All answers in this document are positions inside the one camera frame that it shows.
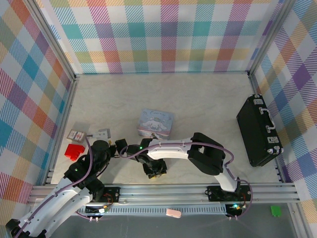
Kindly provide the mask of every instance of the red object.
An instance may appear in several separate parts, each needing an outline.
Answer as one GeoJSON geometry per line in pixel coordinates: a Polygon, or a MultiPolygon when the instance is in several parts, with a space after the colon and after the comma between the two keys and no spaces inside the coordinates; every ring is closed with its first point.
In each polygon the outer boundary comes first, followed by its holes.
{"type": "Polygon", "coordinates": [[[85,147],[82,145],[69,144],[65,156],[70,158],[72,161],[76,161],[81,153],[84,153],[85,147]]]}

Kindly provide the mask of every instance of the enclosure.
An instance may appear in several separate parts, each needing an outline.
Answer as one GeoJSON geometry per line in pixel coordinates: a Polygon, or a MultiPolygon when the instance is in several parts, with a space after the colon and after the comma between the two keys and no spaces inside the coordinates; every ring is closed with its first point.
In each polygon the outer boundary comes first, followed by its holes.
{"type": "MultiPolygon", "coordinates": [[[[36,191],[51,189],[73,163],[64,155],[71,129],[91,134],[110,128],[112,142],[140,144],[136,125],[144,108],[174,114],[170,140],[201,132],[230,150],[230,169],[255,186],[257,200],[233,225],[202,213],[170,224],[160,216],[109,215],[101,222],[110,223],[108,236],[147,237],[131,227],[148,222],[158,237],[180,232],[173,226],[183,227],[183,236],[213,230],[219,237],[317,237],[316,12],[314,0],[3,0],[1,237],[9,237],[11,218],[43,199],[36,191]],[[256,168],[236,119],[254,93],[263,95],[284,148],[256,168]],[[289,186],[293,194],[262,200],[257,186],[264,184],[289,186]],[[268,213],[270,205],[281,206],[280,220],[268,213]]],[[[167,174],[148,179],[139,163],[116,158],[100,180],[140,188],[217,183],[189,161],[166,164],[167,174]]],[[[76,237],[87,229],[105,234],[72,216],[52,237],[70,237],[74,224],[83,227],[76,237]]]]}

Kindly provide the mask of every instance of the black suitcase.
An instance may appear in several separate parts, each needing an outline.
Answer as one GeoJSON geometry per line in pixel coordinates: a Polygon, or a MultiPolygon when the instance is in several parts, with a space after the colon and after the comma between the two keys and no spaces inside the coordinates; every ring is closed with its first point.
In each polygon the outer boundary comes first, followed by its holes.
{"type": "Polygon", "coordinates": [[[262,95],[251,95],[237,120],[253,167],[265,165],[284,151],[262,95]]]}

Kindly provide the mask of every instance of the colorful plaid backdrop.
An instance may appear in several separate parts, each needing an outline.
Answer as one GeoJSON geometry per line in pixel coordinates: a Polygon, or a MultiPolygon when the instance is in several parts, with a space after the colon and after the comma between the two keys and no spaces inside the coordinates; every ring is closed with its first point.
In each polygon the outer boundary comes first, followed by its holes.
{"type": "Polygon", "coordinates": [[[22,0],[0,2],[0,237],[39,184],[71,80],[22,0]]]}
{"type": "Polygon", "coordinates": [[[282,1],[37,2],[76,72],[134,73],[245,71],[282,1]]]}
{"type": "Polygon", "coordinates": [[[256,72],[284,146],[279,157],[317,237],[317,3],[298,0],[256,72]]]}

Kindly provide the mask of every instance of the purple cable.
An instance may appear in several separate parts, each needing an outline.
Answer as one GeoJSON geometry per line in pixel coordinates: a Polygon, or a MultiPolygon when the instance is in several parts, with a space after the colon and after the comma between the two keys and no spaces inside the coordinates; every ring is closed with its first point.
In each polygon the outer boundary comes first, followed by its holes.
{"type": "MultiPolygon", "coordinates": [[[[63,192],[64,190],[66,190],[66,189],[69,188],[69,187],[72,187],[72,186],[74,186],[74,185],[76,185],[76,184],[79,184],[79,183],[82,182],[85,178],[87,178],[88,175],[90,174],[90,171],[91,171],[91,169],[92,169],[92,167],[93,167],[93,161],[94,161],[93,155],[92,155],[92,154],[93,154],[93,151],[92,151],[92,149],[91,149],[91,146],[90,146],[90,144],[89,144],[89,141],[88,141],[87,137],[85,137],[85,139],[86,139],[86,142],[87,142],[87,145],[88,145],[89,154],[90,154],[90,163],[89,163],[89,167],[88,167],[88,170],[87,170],[86,174],[85,174],[81,179],[79,179],[78,181],[73,182],[73,183],[71,183],[71,184],[69,184],[69,185],[66,185],[65,187],[62,187],[60,190],[58,190],[58,191],[55,193],[56,195],[58,195],[59,193],[63,192]]],[[[35,209],[35,211],[32,213],[32,215],[28,218],[28,220],[31,221],[31,220],[34,218],[34,216],[38,213],[38,211],[39,211],[42,207],[44,207],[45,204],[47,204],[49,201],[51,201],[51,199],[52,199],[53,197],[55,197],[55,196],[52,195],[52,196],[50,196],[48,199],[46,199],[43,203],[41,203],[41,204],[35,209]]],[[[24,225],[23,225],[23,226],[21,227],[21,229],[19,230],[19,232],[14,236],[14,238],[18,238],[18,237],[20,236],[20,234],[23,232],[23,230],[25,229],[25,227],[26,227],[28,224],[29,224],[29,223],[25,222],[24,225]]]]}
{"type": "MultiPolygon", "coordinates": [[[[250,203],[249,203],[247,209],[246,209],[240,216],[243,216],[243,215],[250,209],[250,207],[251,207],[251,205],[252,205],[252,201],[253,201],[253,191],[252,191],[252,187],[251,187],[251,184],[250,184],[249,182],[247,182],[246,180],[235,178],[234,175],[232,174],[232,172],[230,171],[230,169],[228,168],[228,165],[231,164],[231,163],[233,162],[233,160],[234,160],[234,155],[233,155],[233,153],[232,153],[231,151],[229,151],[229,150],[227,150],[227,149],[225,149],[225,148],[223,148],[223,147],[221,147],[221,146],[212,145],[212,144],[208,144],[208,143],[201,143],[201,142],[161,143],[160,145],[161,145],[161,146],[162,146],[162,145],[168,145],[168,146],[202,145],[202,146],[207,146],[207,147],[212,147],[212,148],[215,148],[215,149],[218,149],[218,150],[222,150],[222,151],[228,153],[228,154],[231,156],[231,159],[230,159],[227,163],[224,164],[224,167],[227,169],[227,171],[228,171],[230,177],[231,177],[233,180],[246,183],[246,184],[249,186],[250,192],[251,192],[250,203]]],[[[149,147],[147,147],[147,148],[144,148],[144,149],[140,150],[139,152],[135,153],[134,155],[125,156],[125,157],[124,157],[124,156],[122,156],[122,154],[124,153],[125,149],[128,148],[128,145],[127,145],[126,147],[124,147],[124,148],[120,151],[119,156],[120,156],[121,158],[125,158],[125,159],[132,159],[132,158],[134,158],[135,156],[138,156],[139,154],[141,154],[142,152],[144,152],[144,151],[146,151],[146,150],[153,149],[153,148],[160,148],[160,145],[151,145],[151,146],[149,146],[149,147]]]]}

